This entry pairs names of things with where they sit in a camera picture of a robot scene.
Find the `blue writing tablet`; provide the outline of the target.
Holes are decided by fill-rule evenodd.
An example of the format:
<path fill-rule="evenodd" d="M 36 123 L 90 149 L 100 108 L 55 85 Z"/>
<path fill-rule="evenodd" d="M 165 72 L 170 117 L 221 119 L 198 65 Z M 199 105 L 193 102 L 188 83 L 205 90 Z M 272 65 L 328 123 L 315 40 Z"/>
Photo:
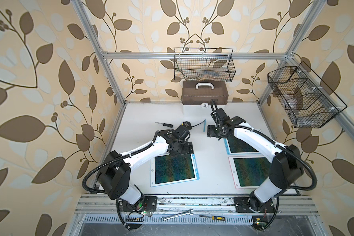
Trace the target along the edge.
<path fill-rule="evenodd" d="M 227 154 L 235 155 L 235 154 L 254 154 L 259 153 L 253 147 L 251 147 L 248 143 L 240 140 L 234 136 L 228 137 L 224 139 L 224 144 L 226 147 Z"/>
<path fill-rule="evenodd" d="M 157 187 L 199 180 L 194 154 L 156 156 L 150 160 L 150 186 Z"/>

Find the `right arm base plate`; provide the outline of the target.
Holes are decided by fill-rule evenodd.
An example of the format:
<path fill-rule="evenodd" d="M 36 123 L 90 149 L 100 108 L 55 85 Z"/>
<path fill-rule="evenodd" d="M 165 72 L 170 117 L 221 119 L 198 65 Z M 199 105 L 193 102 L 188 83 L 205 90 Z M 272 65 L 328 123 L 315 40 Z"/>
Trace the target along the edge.
<path fill-rule="evenodd" d="M 275 205 L 272 199 L 262 203 L 256 197 L 235 197 L 235 209 L 237 213 L 275 213 Z"/>

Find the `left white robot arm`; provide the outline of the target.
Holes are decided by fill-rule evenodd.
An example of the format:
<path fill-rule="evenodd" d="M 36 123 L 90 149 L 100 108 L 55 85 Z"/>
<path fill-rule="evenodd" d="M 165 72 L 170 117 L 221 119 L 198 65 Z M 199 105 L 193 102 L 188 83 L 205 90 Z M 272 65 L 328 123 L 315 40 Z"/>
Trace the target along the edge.
<path fill-rule="evenodd" d="M 111 200 L 122 199 L 131 205 L 138 204 L 143 194 L 137 187 L 130 185 L 131 171 L 162 154 L 170 157 L 193 154 L 189 138 L 190 128 L 180 125 L 176 129 L 156 131 L 151 141 L 128 152 L 111 151 L 97 171 L 97 180 L 103 193 Z"/>

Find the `pink writing tablet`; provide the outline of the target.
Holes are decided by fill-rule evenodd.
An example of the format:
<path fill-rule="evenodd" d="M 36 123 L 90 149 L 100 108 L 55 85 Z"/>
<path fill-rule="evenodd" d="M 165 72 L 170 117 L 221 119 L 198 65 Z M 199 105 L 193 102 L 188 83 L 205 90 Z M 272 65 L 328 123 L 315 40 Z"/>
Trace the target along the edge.
<path fill-rule="evenodd" d="M 267 179 L 271 163 L 265 157 L 229 157 L 235 189 L 257 188 Z"/>

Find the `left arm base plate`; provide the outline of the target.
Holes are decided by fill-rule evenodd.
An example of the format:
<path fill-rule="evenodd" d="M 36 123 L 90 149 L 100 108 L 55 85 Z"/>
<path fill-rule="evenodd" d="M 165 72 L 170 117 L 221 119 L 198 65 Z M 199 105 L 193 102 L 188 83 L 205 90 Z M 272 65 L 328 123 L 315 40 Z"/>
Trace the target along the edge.
<path fill-rule="evenodd" d="M 120 199 L 119 205 L 123 211 L 155 211 L 157 208 L 156 196 L 142 196 L 136 203 L 130 204 L 129 202 Z"/>

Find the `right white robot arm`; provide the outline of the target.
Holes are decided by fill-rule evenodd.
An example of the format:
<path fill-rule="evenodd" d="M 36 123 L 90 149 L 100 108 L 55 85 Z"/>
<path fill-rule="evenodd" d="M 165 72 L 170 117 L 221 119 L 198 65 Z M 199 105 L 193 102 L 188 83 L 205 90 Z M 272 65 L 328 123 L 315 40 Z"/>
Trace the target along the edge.
<path fill-rule="evenodd" d="M 248 205 L 251 210 L 259 212 L 272 198 L 289 189 L 297 189 L 294 183 L 304 174 L 297 147 L 274 141 L 244 119 L 238 116 L 230 118 L 222 108 L 212 106 L 211 109 L 210 115 L 215 124 L 208 126 L 208 137 L 220 139 L 234 136 L 257 150 L 271 163 L 266 179 L 249 195 Z"/>

